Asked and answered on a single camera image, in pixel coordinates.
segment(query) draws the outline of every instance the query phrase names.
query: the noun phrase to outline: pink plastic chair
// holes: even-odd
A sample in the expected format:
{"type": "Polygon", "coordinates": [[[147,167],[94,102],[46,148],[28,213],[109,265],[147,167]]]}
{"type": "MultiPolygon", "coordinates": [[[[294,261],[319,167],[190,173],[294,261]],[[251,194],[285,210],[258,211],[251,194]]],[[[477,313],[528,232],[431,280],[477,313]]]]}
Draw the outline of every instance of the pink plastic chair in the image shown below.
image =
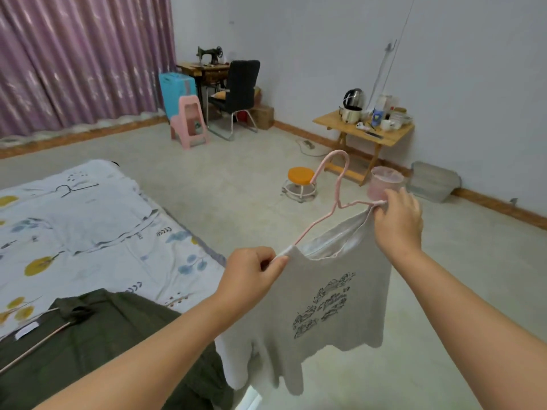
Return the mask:
{"type": "Polygon", "coordinates": [[[176,136],[181,139],[182,148],[189,150],[191,143],[196,139],[205,139],[209,143],[209,131],[203,120],[200,100],[195,95],[181,96],[178,100],[178,115],[171,118],[171,139],[176,136]],[[197,134],[196,123],[201,124],[201,134],[197,134]]]}

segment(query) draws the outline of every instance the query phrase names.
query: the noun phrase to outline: white wall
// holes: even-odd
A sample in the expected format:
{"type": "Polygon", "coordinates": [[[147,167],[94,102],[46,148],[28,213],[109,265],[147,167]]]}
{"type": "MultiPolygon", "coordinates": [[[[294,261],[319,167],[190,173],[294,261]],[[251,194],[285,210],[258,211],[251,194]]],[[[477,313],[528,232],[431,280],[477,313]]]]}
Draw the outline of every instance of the white wall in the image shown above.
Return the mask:
{"type": "Polygon", "coordinates": [[[177,61],[196,62],[198,46],[220,46],[228,56],[235,40],[227,14],[228,1],[171,0],[177,61]]]}
{"type": "MultiPolygon", "coordinates": [[[[412,0],[230,0],[239,57],[262,62],[276,119],[311,121],[371,91],[412,0]]],[[[387,93],[416,118],[383,157],[456,170],[463,186],[547,215],[547,0],[416,0],[387,93]]],[[[352,145],[370,150],[361,142],[352,145]]]]}

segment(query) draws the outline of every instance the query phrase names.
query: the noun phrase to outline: chair backrest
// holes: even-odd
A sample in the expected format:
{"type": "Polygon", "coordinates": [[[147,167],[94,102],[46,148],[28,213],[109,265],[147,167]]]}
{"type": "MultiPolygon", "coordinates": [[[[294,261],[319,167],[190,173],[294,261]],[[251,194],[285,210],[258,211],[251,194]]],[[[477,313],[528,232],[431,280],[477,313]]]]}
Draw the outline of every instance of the chair backrest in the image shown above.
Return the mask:
{"type": "Polygon", "coordinates": [[[226,88],[226,112],[232,113],[254,106],[254,87],[260,70],[258,60],[235,60],[230,63],[226,88]]]}

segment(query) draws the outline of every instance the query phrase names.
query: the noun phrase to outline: gray plastic bin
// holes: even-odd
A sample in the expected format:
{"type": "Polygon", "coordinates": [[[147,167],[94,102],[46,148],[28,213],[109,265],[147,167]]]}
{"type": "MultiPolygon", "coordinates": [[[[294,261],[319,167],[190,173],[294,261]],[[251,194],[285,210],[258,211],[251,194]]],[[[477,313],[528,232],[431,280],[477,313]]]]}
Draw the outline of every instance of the gray plastic bin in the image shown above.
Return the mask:
{"type": "Polygon", "coordinates": [[[455,188],[462,186],[462,179],[454,171],[421,161],[414,162],[412,169],[407,190],[435,203],[442,203],[455,188]]]}

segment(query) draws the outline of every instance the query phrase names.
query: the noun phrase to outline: person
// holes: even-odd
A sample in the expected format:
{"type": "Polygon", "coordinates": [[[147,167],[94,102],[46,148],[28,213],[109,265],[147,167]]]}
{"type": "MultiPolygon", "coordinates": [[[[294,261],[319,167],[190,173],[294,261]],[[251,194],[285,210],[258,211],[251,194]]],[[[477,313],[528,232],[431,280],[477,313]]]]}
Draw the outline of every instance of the person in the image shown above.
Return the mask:
{"type": "MultiPolygon", "coordinates": [[[[414,196],[404,189],[388,190],[387,196],[387,211],[374,212],[377,244],[414,292],[482,407],[547,408],[547,345],[422,251],[422,210],[414,196]]],[[[161,408],[204,348],[266,295],[288,262],[274,258],[267,247],[236,250],[214,295],[36,408],[161,408]],[[265,262],[270,264],[262,272],[265,262]]]]}

